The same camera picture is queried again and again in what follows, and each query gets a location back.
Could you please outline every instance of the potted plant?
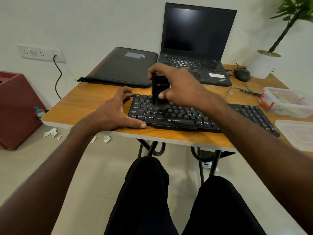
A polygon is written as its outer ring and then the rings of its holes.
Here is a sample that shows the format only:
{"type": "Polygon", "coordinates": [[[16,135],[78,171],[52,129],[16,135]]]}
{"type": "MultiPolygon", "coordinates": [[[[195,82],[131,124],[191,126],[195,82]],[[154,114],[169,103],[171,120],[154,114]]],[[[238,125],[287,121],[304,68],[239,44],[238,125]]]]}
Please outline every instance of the potted plant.
{"type": "Polygon", "coordinates": [[[281,55],[274,51],[297,20],[305,20],[313,23],[313,0],[279,1],[281,1],[281,4],[276,12],[278,15],[273,16],[270,19],[285,16],[283,20],[287,21],[287,27],[268,51],[258,50],[253,56],[251,64],[248,66],[247,70],[249,70],[251,75],[256,78],[266,78],[268,74],[272,72],[273,68],[275,68],[276,61],[281,55]]]}

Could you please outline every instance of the plastic bottle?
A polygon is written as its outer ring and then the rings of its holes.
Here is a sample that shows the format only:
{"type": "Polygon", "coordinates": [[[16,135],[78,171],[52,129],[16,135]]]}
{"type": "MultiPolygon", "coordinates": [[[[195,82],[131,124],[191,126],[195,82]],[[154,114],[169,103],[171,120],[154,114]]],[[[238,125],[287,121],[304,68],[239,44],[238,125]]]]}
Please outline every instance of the plastic bottle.
{"type": "Polygon", "coordinates": [[[45,111],[43,109],[40,109],[38,106],[36,106],[34,109],[35,109],[35,114],[37,115],[38,119],[41,120],[41,117],[44,116],[45,111]]]}

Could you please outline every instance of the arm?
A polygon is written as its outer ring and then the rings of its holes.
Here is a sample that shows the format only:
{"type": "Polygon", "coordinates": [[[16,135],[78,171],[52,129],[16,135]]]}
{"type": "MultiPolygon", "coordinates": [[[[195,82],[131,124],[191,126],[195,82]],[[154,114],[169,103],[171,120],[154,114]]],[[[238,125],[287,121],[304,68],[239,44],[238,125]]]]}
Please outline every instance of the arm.
{"type": "Polygon", "coordinates": [[[281,205],[307,233],[313,233],[313,159],[237,113],[186,69],[157,63],[148,77],[155,71],[171,84],[159,98],[197,108],[213,119],[281,205]]]}
{"type": "Polygon", "coordinates": [[[123,101],[134,94],[119,88],[113,99],[78,122],[66,140],[0,208],[0,234],[51,234],[76,167],[99,131],[129,126],[145,128],[143,121],[127,117],[123,101]]]}

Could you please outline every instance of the keyboard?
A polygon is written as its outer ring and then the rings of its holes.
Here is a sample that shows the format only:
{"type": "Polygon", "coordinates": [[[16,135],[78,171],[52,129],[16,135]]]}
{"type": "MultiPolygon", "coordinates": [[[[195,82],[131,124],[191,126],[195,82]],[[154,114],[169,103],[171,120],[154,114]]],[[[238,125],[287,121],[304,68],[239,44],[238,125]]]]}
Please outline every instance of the keyboard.
{"type": "MultiPolygon", "coordinates": [[[[268,120],[258,106],[229,104],[234,110],[262,127],[267,132],[279,137],[277,129],[268,120]]],[[[218,125],[201,111],[177,106],[169,102],[163,110],[152,105],[151,95],[135,95],[128,116],[140,119],[148,126],[172,130],[193,130],[222,133],[218,125]]]]}
{"type": "Polygon", "coordinates": [[[195,59],[185,59],[185,58],[175,58],[171,56],[164,57],[164,64],[177,68],[189,68],[196,70],[205,70],[212,73],[222,74],[221,69],[217,65],[215,60],[195,60],[195,59]]]}

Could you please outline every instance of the computer mouse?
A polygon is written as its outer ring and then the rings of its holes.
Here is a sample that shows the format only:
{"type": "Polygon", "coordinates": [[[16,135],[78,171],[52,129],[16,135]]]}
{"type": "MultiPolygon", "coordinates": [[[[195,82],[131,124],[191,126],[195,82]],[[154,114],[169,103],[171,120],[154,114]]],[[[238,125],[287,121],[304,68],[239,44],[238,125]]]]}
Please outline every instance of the computer mouse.
{"type": "Polygon", "coordinates": [[[250,72],[246,69],[235,69],[233,74],[240,81],[249,81],[251,79],[250,72]]]}

